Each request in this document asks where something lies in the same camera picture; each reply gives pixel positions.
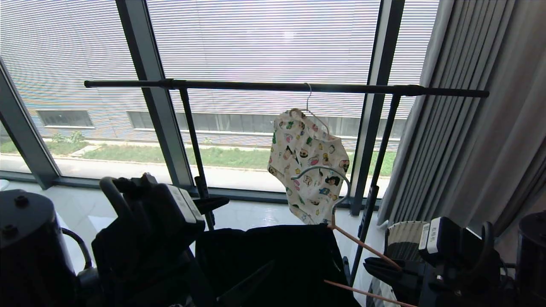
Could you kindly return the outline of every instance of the clothes rack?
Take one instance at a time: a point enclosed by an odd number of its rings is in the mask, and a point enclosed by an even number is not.
[[[383,164],[383,159],[387,151],[387,144],[390,137],[390,131],[394,124],[394,117],[401,96],[456,96],[456,97],[474,97],[485,98],[489,95],[488,91],[480,90],[460,90],[452,88],[431,88],[420,85],[356,85],[356,84],[307,84],[307,83],[263,83],[263,82],[221,82],[221,81],[198,81],[198,80],[176,80],[162,79],[158,81],[147,80],[104,80],[104,81],[84,81],[85,87],[161,87],[167,90],[179,90],[182,97],[182,104],[186,114],[188,130],[195,153],[195,161],[197,163],[199,176],[196,177],[195,183],[201,198],[207,198],[208,191],[203,170],[203,162],[199,152],[199,144],[197,142],[197,134],[195,132],[195,124],[189,104],[188,89],[201,88],[209,90],[249,90],[249,91],[290,91],[290,92],[308,92],[312,87],[313,92],[329,92],[329,93],[374,93],[374,94],[392,94],[389,114],[385,124],[385,130],[379,146],[377,162],[371,179],[370,190],[366,199],[365,214],[362,216],[359,233],[357,237],[360,241],[366,240],[367,230],[370,226],[371,216],[377,200],[379,187],[377,182],[379,173]],[[205,215],[207,226],[210,230],[214,229],[214,216],[210,212]],[[349,285],[354,284],[356,278],[360,258],[363,248],[358,246],[353,267],[351,270],[351,278]]]

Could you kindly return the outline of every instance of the gray curtain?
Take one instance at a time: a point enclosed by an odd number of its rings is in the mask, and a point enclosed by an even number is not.
[[[441,1],[422,85],[487,99],[419,97],[378,222],[449,216],[501,233],[545,184],[543,1]]]

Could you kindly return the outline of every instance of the black cloth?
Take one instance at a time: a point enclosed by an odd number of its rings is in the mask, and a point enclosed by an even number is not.
[[[353,292],[323,281],[347,284],[336,239],[326,225],[204,232],[195,255],[216,296],[275,260],[243,306],[360,306]]]

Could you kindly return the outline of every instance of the white label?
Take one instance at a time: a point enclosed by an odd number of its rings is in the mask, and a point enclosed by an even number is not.
[[[430,231],[429,231],[429,240],[426,243],[426,250],[429,254],[438,252],[438,230],[440,228],[440,217],[435,218],[430,221]]]
[[[174,201],[178,205],[178,208],[180,208],[180,211],[182,211],[182,215],[184,216],[184,219],[188,223],[195,224],[197,223],[197,220],[193,216],[193,213],[191,209],[188,206],[188,203],[184,199],[184,195],[182,195],[182,192],[179,188],[173,186],[173,185],[167,185],[169,187],[169,191],[171,192],[171,195],[173,196]]]
[[[424,250],[426,248],[426,240],[429,238],[429,229],[430,223],[423,225],[423,230],[421,231],[421,241],[419,241],[419,250]]]

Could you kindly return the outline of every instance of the road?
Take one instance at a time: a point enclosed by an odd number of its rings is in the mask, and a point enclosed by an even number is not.
[[[148,172],[156,177],[157,181],[171,183],[169,172],[165,164],[134,163],[118,161],[98,161],[74,158],[55,158],[62,175],[69,177],[102,178],[112,177],[138,177]],[[29,170],[20,156],[1,155],[0,169],[13,172],[26,172]],[[207,185],[210,187],[237,188],[255,191],[284,192],[284,186],[271,174],[264,171],[244,170],[223,167],[204,167]],[[197,167],[191,166],[193,176],[198,174]],[[378,197],[383,197],[390,178],[380,178]],[[366,183],[366,190],[370,187],[370,178]],[[347,193],[346,185],[341,189],[341,195]]]

